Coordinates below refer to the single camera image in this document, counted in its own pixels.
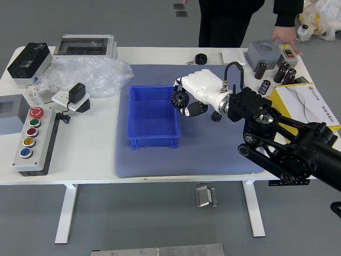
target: gray floor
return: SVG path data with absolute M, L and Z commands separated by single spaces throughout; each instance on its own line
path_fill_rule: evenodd
M 29 42 L 56 45 L 63 34 L 114 34 L 118 46 L 195 47 L 199 6 L 177 18 L 177 0 L 0 1 L 0 70 Z M 266 1 L 243 47 L 269 38 L 275 15 Z M 341 120 L 340 36 L 312 38 L 299 48 L 320 93 Z M 215 182 L 218 207 L 196 207 L 195 183 L 80 185 L 67 245 L 55 245 L 64 186 L 0 187 L 0 255 L 90 255 L 120 250 L 222 243 L 225 255 L 340 255 L 341 219 L 329 209 L 341 194 L 309 186 L 255 182 L 266 237 L 253 238 L 241 182 Z

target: bottle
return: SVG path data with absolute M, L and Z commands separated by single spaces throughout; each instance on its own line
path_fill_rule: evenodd
M 298 29 L 297 29 L 297 38 L 296 38 L 296 41 L 301 43 L 303 41 L 308 41 L 311 37 L 311 34 L 308 30 L 308 25 L 306 24 L 303 24 L 302 26 L 300 26 Z

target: blue button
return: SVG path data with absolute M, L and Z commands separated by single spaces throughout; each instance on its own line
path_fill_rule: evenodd
M 29 148 L 24 148 L 22 151 L 20 151 L 20 156 L 22 158 L 29 158 L 33 154 L 32 150 Z

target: small black wheel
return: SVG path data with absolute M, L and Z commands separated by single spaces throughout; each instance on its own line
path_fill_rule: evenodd
M 172 105 L 177 108 L 181 107 L 184 108 L 188 105 L 190 102 L 190 97 L 186 93 L 186 91 L 174 91 L 172 94 L 172 99 L 171 99 Z
M 211 118 L 215 122 L 219 122 L 222 119 L 222 115 L 219 114 L 217 111 L 214 111 L 211 115 Z

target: red button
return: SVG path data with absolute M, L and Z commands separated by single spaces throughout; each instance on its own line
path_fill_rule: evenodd
M 35 128 L 30 128 L 30 129 L 28 129 L 28 130 L 26 131 L 26 135 L 27 135 L 28 137 L 35 137 L 35 136 L 38 135 L 38 130 L 35 129 Z
M 44 115 L 44 110 L 42 108 L 36 107 L 31 109 L 30 111 L 30 117 L 32 118 L 41 118 Z

